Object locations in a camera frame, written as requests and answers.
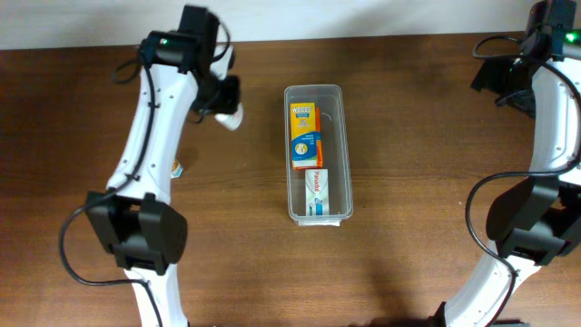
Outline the white spray bottle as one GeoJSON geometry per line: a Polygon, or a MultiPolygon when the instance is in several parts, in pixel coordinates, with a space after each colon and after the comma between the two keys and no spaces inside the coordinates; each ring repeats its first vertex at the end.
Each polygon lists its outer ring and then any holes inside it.
{"type": "Polygon", "coordinates": [[[244,116],[243,104],[238,103],[233,114],[216,114],[214,119],[229,131],[235,131],[242,123],[244,116]]]}

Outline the small gold-lidded balm jar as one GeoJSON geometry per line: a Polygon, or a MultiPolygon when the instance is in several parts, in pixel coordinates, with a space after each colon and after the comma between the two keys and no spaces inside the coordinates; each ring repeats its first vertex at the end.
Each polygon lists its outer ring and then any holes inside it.
{"type": "Polygon", "coordinates": [[[183,167],[182,167],[181,163],[178,161],[177,158],[174,158],[173,162],[172,162],[171,178],[175,179],[175,178],[181,177],[182,172],[183,172],[183,167]]]}

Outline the white Panadol box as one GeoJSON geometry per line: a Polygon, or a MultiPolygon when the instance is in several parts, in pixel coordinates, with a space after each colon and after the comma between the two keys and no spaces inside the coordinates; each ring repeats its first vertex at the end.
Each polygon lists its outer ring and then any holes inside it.
{"type": "Polygon", "coordinates": [[[330,214],[329,175],[327,169],[305,171],[306,215],[325,216],[330,214]]]}

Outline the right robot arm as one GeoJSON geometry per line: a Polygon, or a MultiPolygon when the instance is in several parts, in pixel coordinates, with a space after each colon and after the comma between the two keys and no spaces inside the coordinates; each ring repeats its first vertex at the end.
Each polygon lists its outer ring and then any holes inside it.
{"type": "Polygon", "coordinates": [[[484,254],[468,281],[429,317],[431,326],[498,326],[511,295],[554,258],[580,244],[580,32],[575,1],[535,3],[515,54],[480,54],[471,86],[497,94],[535,120],[532,161],[525,172],[477,182],[466,200],[468,232],[484,254]],[[483,243],[471,205],[486,183],[517,178],[490,206],[483,243]]]}

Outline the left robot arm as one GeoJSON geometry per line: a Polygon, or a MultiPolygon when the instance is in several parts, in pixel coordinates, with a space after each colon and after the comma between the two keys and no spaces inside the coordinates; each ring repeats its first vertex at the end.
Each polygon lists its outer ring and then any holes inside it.
{"type": "Polygon", "coordinates": [[[243,118],[240,80],[229,72],[235,52],[219,45],[220,19],[186,5],[177,29],[152,31],[136,51],[140,93],[120,162],[105,193],[87,195],[86,214],[126,282],[133,285],[144,326],[186,326],[177,263],[187,221],[171,206],[174,159],[191,113],[229,130],[243,118]]]}

